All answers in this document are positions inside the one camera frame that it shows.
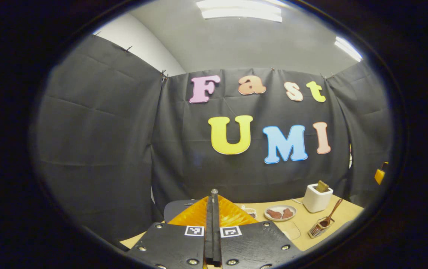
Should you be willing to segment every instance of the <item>foam letter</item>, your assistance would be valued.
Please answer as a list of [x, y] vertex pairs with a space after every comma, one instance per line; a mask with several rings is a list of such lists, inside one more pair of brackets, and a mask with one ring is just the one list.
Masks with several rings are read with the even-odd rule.
[[241, 84], [239, 86], [239, 92], [243, 95], [255, 93], [264, 93], [267, 90], [266, 87], [262, 85], [262, 80], [256, 75], [246, 75], [245, 77], [239, 80]]
[[318, 136], [318, 154], [329, 153], [331, 148], [329, 146], [329, 140], [327, 139], [327, 124], [324, 122], [318, 122], [313, 124], [313, 128], [317, 130]]
[[228, 117], [210, 118], [208, 123], [212, 127], [211, 143], [212, 147], [219, 153], [234, 155], [243, 153], [250, 146], [250, 122], [252, 116], [237, 116], [235, 121], [239, 123], [241, 139], [239, 143], [231, 144], [227, 142], [227, 124], [231, 121]]
[[287, 90], [287, 96], [292, 101], [302, 101], [303, 100], [303, 95], [299, 91], [300, 90], [299, 85], [297, 85], [296, 83], [292, 83], [292, 82], [287, 81], [286, 83], [284, 83], [284, 87], [285, 87], [285, 90]]
[[305, 144], [303, 132], [305, 127], [302, 125], [294, 125], [290, 128], [289, 137], [285, 139], [280, 129], [277, 126], [267, 126], [263, 129], [263, 133], [267, 135], [268, 155], [264, 159], [267, 164], [278, 163], [280, 158], [277, 156], [277, 150], [280, 152], [282, 159], [287, 161], [290, 150], [292, 150], [293, 161], [307, 159], [308, 155], [305, 152]]
[[189, 99], [189, 103], [205, 103], [209, 101], [209, 97], [206, 96], [205, 92], [207, 91], [209, 94], [214, 93], [214, 83], [219, 83], [221, 81], [221, 77], [218, 75], [211, 75], [209, 77], [200, 77], [193, 78], [190, 81], [194, 82], [194, 89], [192, 90], [192, 98]]
[[317, 85], [315, 81], [308, 82], [307, 87], [310, 88], [310, 91], [312, 92], [312, 96], [317, 102], [325, 102], [325, 99], [326, 99], [325, 96], [320, 95], [320, 90], [322, 90], [322, 87]]

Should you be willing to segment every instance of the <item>black fabric backdrop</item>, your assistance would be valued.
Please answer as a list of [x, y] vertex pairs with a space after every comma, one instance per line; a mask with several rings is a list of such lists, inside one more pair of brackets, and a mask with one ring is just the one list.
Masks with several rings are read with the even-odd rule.
[[[192, 78], [219, 75], [206, 103], [190, 104]], [[266, 92], [241, 95], [238, 80], [262, 79]], [[295, 82], [304, 99], [290, 100]], [[315, 81], [325, 102], [306, 87]], [[177, 75], [161, 84], [159, 71], [97, 36], [84, 40], [50, 75], [36, 126], [40, 174], [60, 205], [108, 242], [159, 221], [170, 201], [199, 199], [212, 188], [234, 202], [301, 197], [319, 179], [334, 194], [365, 206], [378, 190], [375, 170], [388, 161], [391, 115], [381, 80], [359, 63], [325, 80], [319, 75], [239, 68]], [[222, 155], [210, 142], [208, 119], [230, 118], [227, 138], [239, 141], [238, 115], [251, 115], [251, 145]], [[319, 155], [312, 124], [324, 121], [332, 148]], [[266, 126], [284, 136], [305, 126], [308, 158], [266, 164]], [[354, 164], [348, 169], [349, 142]], [[150, 198], [153, 188], [156, 206]]]

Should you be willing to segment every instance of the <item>meat slice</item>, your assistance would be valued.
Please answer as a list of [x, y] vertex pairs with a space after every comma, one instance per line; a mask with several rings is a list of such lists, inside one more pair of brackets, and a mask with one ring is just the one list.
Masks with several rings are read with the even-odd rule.
[[273, 210], [267, 210], [267, 214], [269, 214], [272, 218], [274, 219], [280, 219], [282, 218], [282, 213], [277, 212], [277, 211], [273, 211]]
[[282, 215], [282, 218], [283, 219], [290, 218], [293, 215], [294, 215], [294, 213], [292, 211], [290, 211], [290, 209], [286, 208], [286, 209], [284, 209], [284, 214]]

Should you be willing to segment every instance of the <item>white wall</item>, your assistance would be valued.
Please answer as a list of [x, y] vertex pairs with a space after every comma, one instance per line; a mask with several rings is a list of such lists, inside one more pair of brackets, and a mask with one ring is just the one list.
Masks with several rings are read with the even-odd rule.
[[94, 31], [101, 31], [98, 36], [127, 49], [151, 66], [166, 70], [169, 76], [184, 74], [184, 69], [172, 54], [164, 47], [157, 37], [130, 13], [117, 17], [115, 20]]

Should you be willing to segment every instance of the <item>ceiling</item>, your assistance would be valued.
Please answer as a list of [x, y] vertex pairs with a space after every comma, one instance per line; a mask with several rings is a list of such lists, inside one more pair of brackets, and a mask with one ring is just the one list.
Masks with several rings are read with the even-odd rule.
[[282, 7], [281, 23], [205, 20], [195, 2], [155, 0], [130, 12], [186, 72], [273, 67], [329, 77], [357, 63], [333, 44], [335, 32], [299, 7]]

